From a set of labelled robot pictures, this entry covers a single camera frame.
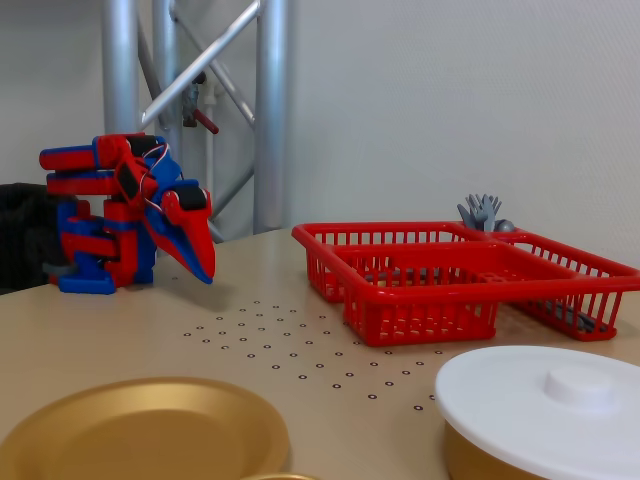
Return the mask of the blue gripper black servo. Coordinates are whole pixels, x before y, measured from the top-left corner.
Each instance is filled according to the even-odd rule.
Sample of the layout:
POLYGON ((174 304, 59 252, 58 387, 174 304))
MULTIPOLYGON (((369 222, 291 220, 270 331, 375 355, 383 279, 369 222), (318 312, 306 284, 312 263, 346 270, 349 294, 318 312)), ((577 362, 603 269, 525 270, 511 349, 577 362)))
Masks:
POLYGON ((144 214, 152 240, 201 282, 212 283, 216 255, 208 226, 209 192, 197 180, 184 178, 169 148, 151 149, 143 162, 148 168, 143 174, 143 199, 157 211, 144 214))

